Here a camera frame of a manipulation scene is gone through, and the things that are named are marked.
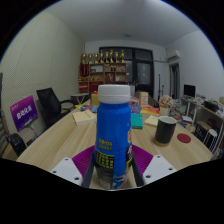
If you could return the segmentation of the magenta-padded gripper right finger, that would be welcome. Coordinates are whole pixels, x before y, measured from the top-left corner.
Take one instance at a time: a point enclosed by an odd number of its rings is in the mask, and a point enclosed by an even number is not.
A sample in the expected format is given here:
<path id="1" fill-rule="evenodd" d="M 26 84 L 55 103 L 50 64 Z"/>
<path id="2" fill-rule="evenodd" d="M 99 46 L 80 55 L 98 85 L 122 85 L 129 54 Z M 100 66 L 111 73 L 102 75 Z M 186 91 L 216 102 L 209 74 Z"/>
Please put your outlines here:
<path id="1" fill-rule="evenodd" d="M 133 173 L 138 187 L 176 172 L 176 169 L 162 155 L 152 155 L 135 145 L 132 146 L 132 153 Z"/>

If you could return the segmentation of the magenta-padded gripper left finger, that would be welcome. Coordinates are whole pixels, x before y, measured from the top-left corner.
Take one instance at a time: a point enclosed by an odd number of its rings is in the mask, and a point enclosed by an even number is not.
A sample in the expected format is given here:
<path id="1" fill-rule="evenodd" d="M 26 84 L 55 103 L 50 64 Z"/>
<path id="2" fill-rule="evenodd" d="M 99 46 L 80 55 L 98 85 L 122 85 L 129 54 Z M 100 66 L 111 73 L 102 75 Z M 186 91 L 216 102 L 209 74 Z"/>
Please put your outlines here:
<path id="1" fill-rule="evenodd" d="M 84 188 L 91 183 L 94 169 L 94 146 L 80 152 L 73 158 L 63 158 L 51 173 Z"/>

